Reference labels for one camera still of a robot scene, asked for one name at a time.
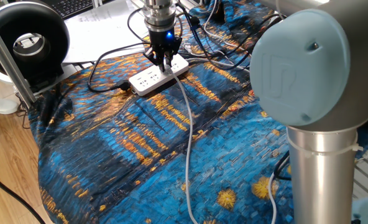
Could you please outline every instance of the white shoe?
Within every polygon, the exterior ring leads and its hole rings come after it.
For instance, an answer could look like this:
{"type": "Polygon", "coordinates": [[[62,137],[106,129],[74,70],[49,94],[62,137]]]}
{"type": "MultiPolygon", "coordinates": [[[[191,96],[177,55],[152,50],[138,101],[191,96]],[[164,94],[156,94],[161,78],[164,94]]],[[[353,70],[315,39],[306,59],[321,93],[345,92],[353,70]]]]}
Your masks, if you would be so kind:
{"type": "Polygon", "coordinates": [[[0,114],[12,114],[16,112],[18,109],[18,103],[7,100],[7,99],[0,99],[0,114]]]}

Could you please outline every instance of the blue patterned fabric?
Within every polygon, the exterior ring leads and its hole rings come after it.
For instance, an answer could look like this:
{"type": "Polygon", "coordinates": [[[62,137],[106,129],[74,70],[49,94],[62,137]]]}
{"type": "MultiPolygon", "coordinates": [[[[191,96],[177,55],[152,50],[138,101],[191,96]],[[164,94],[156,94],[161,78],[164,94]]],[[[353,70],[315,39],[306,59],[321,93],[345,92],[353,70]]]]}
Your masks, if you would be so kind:
{"type": "MultiPolygon", "coordinates": [[[[226,22],[217,17],[209,30],[232,43],[257,32],[251,27],[271,13],[253,1],[223,4],[226,22]]],[[[191,13],[203,23],[210,10],[191,13]]],[[[188,24],[183,41],[199,51],[188,24]]],[[[105,88],[149,66],[141,54],[104,60],[93,83],[105,88]]],[[[90,70],[62,81],[30,109],[40,149],[40,193],[50,218],[64,224],[190,223],[184,184],[190,127],[177,83],[145,97],[118,90],[97,94],[87,89],[90,70]]],[[[190,192],[196,220],[270,222],[266,183],[288,149],[285,127],[259,106],[245,71],[204,63],[180,79],[194,118],[190,192]]],[[[368,145],[368,128],[360,137],[368,145]]],[[[277,223],[292,223],[290,182],[274,182],[273,192],[277,223]]]]}

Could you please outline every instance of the keyboard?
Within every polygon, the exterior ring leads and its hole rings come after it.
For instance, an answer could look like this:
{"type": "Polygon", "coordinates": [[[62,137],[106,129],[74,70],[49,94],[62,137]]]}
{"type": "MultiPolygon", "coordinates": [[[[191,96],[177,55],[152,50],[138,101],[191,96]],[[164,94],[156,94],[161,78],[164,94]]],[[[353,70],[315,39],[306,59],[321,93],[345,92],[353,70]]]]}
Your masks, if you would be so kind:
{"type": "Polygon", "coordinates": [[[44,2],[49,4],[63,19],[69,19],[93,8],[92,0],[49,0],[44,2]]]}

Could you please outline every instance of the white paper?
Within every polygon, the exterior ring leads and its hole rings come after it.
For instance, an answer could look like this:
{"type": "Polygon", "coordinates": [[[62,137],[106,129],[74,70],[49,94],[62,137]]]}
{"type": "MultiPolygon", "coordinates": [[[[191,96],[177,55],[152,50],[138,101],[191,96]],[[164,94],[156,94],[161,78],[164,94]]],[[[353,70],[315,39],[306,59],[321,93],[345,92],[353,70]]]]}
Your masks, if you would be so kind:
{"type": "MultiPolygon", "coordinates": [[[[70,48],[64,63],[96,61],[103,53],[140,43],[127,27],[127,18],[134,10],[131,2],[115,0],[65,21],[70,33],[70,48]]],[[[141,37],[147,34],[144,18],[136,14],[131,28],[141,37]]],[[[142,45],[106,56],[118,57],[144,51],[142,45]]]]}

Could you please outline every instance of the silver metal cylinder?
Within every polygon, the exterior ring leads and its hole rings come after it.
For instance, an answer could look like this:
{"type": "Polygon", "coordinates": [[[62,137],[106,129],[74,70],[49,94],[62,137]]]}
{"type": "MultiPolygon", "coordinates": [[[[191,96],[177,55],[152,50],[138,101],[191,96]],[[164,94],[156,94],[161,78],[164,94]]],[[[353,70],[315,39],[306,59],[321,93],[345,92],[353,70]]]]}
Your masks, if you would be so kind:
{"type": "Polygon", "coordinates": [[[176,6],[172,0],[146,0],[142,12],[151,31],[163,32],[174,27],[176,6]]]}
{"type": "Polygon", "coordinates": [[[356,127],[335,132],[288,127],[287,132],[295,222],[350,223],[356,127]]]}

